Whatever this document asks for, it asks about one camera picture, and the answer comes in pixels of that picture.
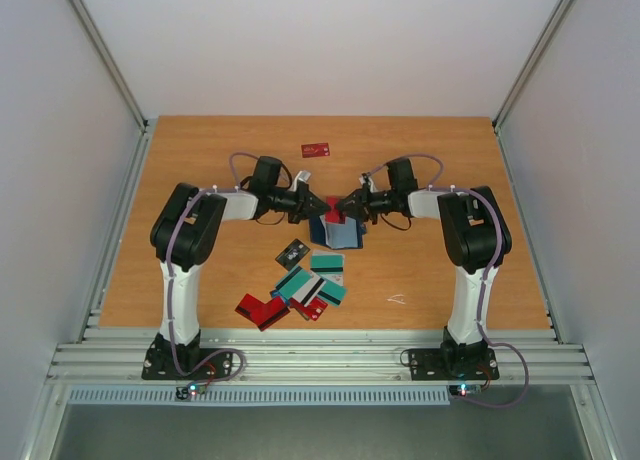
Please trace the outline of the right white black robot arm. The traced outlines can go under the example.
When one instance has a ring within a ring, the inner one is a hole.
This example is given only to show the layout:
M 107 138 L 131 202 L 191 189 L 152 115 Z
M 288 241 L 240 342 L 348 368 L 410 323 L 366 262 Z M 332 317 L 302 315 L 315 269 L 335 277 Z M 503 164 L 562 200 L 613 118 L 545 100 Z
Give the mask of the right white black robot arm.
M 455 267 L 451 316 L 437 348 L 410 348 L 400 354 L 413 380 L 485 380 L 499 378 L 492 343 L 486 338 L 491 288 L 504 257 L 512 248 L 492 190 L 487 186 L 425 188 L 418 185 L 409 157 L 385 164 L 389 188 L 376 189 L 368 173 L 361 187 L 336 204 L 343 215 L 377 223 L 399 213 L 408 220 L 440 221 L 445 250 Z

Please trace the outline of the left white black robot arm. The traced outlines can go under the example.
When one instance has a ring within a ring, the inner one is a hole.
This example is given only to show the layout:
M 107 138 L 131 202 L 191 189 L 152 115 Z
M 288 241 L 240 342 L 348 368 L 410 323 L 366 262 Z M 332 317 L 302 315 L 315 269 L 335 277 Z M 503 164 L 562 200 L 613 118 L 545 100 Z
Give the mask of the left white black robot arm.
M 204 349 L 197 305 L 201 270 L 208 261 L 222 223 L 256 221 L 269 212 L 290 224 L 326 214 L 330 206 L 308 185 L 310 173 L 292 175 L 274 157 L 256 159 L 251 175 L 235 186 L 199 188 L 180 183 L 154 223 L 150 242 L 163 275 L 163 319 L 142 367 L 145 380 L 224 381 L 240 373 L 236 349 Z

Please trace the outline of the red card bottom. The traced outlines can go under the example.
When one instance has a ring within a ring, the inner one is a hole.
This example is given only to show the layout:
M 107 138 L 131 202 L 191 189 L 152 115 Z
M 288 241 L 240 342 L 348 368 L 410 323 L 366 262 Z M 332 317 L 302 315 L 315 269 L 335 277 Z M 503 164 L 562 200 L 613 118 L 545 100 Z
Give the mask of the red card bottom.
M 246 294 L 236 306 L 235 312 L 251 321 L 260 331 L 264 331 L 287 316 L 290 310 L 279 295 L 263 302 Z

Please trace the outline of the navy blue card holder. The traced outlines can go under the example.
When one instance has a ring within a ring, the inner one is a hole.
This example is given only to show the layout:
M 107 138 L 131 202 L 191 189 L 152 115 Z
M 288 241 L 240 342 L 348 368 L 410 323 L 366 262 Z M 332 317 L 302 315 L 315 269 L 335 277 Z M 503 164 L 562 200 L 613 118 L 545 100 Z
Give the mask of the navy blue card holder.
M 326 224 L 324 217 L 322 224 L 310 224 L 309 235 L 313 244 L 331 250 L 350 250 L 363 248 L 363 236 L 366 228 L 362 223 L 346 217 L 344 225 Z

